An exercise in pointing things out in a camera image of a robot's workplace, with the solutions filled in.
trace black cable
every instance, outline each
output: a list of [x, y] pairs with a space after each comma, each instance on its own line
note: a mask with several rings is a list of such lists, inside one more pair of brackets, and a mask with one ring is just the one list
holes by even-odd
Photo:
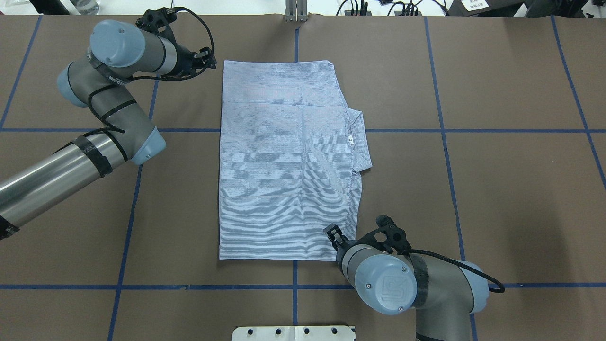
[[[89, 137], [91, 135], [95, 135], [95, 134], [98, 134], [98, 133], [105, 133], [107, 135], [107, 137], [109, 137], [112, 140], [112, 142], [114, 142], [114, 144], [116, 145], [116, 147], [120, 151], [120, 154], [122, 154], [122, 158], [124, 159], [124, 162], [128, 161], [128, 156], [126, 155], [126, 151], [124, 150], [124, 148], [122, 147], [122, 145], [120, 144], [120, 142], [118, 142], [118, 140], [116, 140], [116, 138], [110, 133], [111, 131], [113, 131], [113, 130], [111, 130], [108, 127], [98, 128], [98, 129], [91, 130], [91, 131], [89, 131], [87, 133], [84, 133], [84, 134], [82, 134], [82, 136], [83, 137]], [[59, 152], [60, 150], [65, 149], [66, 147], [71, 146], [73, 143], [74, 143], [73, 141], [70, 141], [65, 146], [57, 149], [57, 151], [55, 151], [53, 154]]]
[[440, 6], [440, 8], [442, 9], [442, 12], [444, 12], [445, 16], [448, 16], [448, 8], [446, 8], [446, 0], [444, 0], [444, 5], [442, 5], [441, 3], [438, 2], [438, 0], [431, 0], [435, 3], [438, 4], [438, 6]]
[[[185, 11], [185, 12], [193, 15], [194, 18], [196, 18], [204, 26], [204, 28], [206, 29], [206, 32], [208, 33], [208, 38], [210, 40], [210, 54], [209, 54], [209, 56], [212, 58], [212, 56], [215, 55], [215, 41], [213, 40], [213, 35], [212, 35], [212, 33], [210, 33], [210, 28], [208, 27], [208, 25], [206, 24], [206, 22], [204, 22], [204, 20], [202, 20], [202, 18], [200, 18], [197, 14], [193, 13], [193, 11], [190, 10], [189, 8], [175, 7], [173, 9], [175, 10], [175, 14], [177, 14], [179, 12]], [[186, 81], [188, 79], [192, 79], [194, 77], [199, 76], [207, 68], [208, 68], [208, 64], [205, 65], [203, 68], [201, 68], [200, 71], [196, 72], [194, 75], [189, 76], [189, 77], [183, 77], [183, 78], [162, 78], [162, 77], [155, 77], [155, 76], [138, 76], [138, 77], [133, 77], [131, 79], [131, 81], [136, 81], [138, 79], [153, 79], [153, 80], [157, 80], [157, 81]]]
[[388, 16], [391, 14], [391, 10], [393, 10], [393, 7], [396, 7], [396, 5], [402, 5], [402, 12], [404, 12], [404, 6], [406, 6], [406, 4], [404, 4], [402, 1], [398, 1], [398, 2], [394, 2], [393, 5], [391, 5], [389, 12], [387, 12]]
[[347, 2], [347, 0], [344, 0], [341, 5], [339, 6], [339, 9], [337, 10], [337, 14], [335, 15], [339, 15], [339, 12], [341, 11], [341, 9], [343, 8], [343, 5], [345, 5], [345, 3]]
[[431, 252], [431, 251], [426, 251], [426, 250], [417, 250], [417, 249], [410, 249], [410, 250], [406, 250], [404, 251], [404, 254], [420, 254], [420, 255], [427, 255], [430, 257], [434, 257], [437, 258], [439, 260], [443, 260], [447, 263], [450, 263], [452, 265], [456, 265], [460, 268], [463, 268], [469, 272], [472, 272], [486, 280], [489, 280], [491, 282], [493, 282], [494, 284], [496, 284], [498, 286], [498, 288], [488, 288], [489, 291], [491, 292], [495, 292], [497, 294], [502, 294], [503, 292], [505, 292], [505, 286], [503, 285], [503, 283], [499, 282], [496, 278], [491, 277], [485, 273], [483, 273], [482, 271], [479, 271], [477, 269], [472, 268], [471, 266], [467, 265], [467, 264], [463, 264], [457, 260], [454, 260], [452, 258], [448, 258], [446, 256], [443, 256], [441, 254], [437, 254], [435, 252]]
[[118, 87], [118, 86], [117, 86], [116, 84], [110, 84], [110, 85], [108, 85], [108, 86], [104, 86], [104, 87], [102, 87], [102, 88], [99, 88], [99, 89], [97, 89], [97, 90], [95, 90], [95, 91], [91, 92], [91, 93], [88, 95], [88, 108], [89, 108], [89, 109], [90, 109], [90, 111], [93, 113], [93, 115], [94, 115], [94, 116], [97, 118], [97, 120], [101, 121], [101, 123], [103, 123], [103, 124], [105, 124], [106, 126], [108, 126], [108, 127], [109, 127], [109, 130], [112, 130], [112, 131], [115, 131], [115, 132], [119, 132], [119, 133], [126, 133], [126, 131], [125, 131], [125, 130], [122, 130], [122, 129], [120, 129], [120, 128], [118, 128], [118, 127], [114, 126], [112, 123], [109, 123], [109, 122], [108, 122], [108, 121], [107, 121], [105, 118], [101, 117], [101, 116], [99, 115], [99, 113], [97, 113], [97, 111], [95, 110], [95, 108], [93, 108], [93, 97], [94, 97], [96, 94], [98, 94], [98, 93], [100, 93], [100, 92], [103, 92], [103, 91], [105, 91], [105, 90], [109, 90], [109, 89], [115, 88], [115, 87]]

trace white label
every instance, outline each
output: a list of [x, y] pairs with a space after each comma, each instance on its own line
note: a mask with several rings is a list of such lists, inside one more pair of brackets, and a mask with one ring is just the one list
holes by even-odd
[[461, 2], [469, 12], [488, 7], [486, 0], [461, 0]]

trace water bottle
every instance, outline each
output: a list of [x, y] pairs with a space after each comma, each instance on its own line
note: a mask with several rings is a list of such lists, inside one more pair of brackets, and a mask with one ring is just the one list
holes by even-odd
[[95, 15], [99, 13], [99, 4], [95, 0], [70, 0], [81, 15]]

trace black tape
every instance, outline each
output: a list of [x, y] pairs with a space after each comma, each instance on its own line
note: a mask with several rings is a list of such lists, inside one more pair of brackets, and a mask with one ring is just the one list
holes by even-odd
[[95, 147], [95, 145], [88, 140], [88, 138], [83, 136], [78, 136], [75, 140], [72, 141], [80, 150], [88, 157], [88, 159], [97, 167], [97, 171], [101, 177], [110, 174], [113, 171], [112, 165], [109, 160], [101, 154], [99, 149]]
[[90, 47], [86, 51], [86, 58], [88, 58], [88, 62], [93, 67], [93, 69], [97, 70], [103, 77], [109, 79], [110, 81], [116, 83], [119, 86], [125, 86], [130, 83], [131, 80], [128, 78], [124, 78], [117, 73], [115, 73], [112, 68], [103, 64], [102, 61], [98, 60], [97, 57], [90, 50]]
[[0, 215], [0, 240], [9, 238], [18, 231], [19, 228], [17, 226], [9, 223], [8, 220]]
[[419, 333], [416, 333], [416, 338], [419, 341], [445, 341], [445, 340], [442, 340], [442, 339], [434, 339], [432, 337], [421, 335]]
[[410, 261], [415, 269], [415, 279], [417, 281], [417, 297], [413, 302], [413, 306], [420, 308], [427, 301], [429, 273], [427, 272], [427, 264], [425, 264], [425, 260], [420, 255], [410, 255]]

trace silver cylinder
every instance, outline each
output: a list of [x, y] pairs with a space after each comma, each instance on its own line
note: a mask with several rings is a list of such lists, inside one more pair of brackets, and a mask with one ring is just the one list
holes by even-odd
[[[114, 142], [100, 133], [87, 137], [113, 169], [124, 163]], [[0, 183], [0, 216], [20, 227], [100, 177], [88, 157], [71, 144]]]

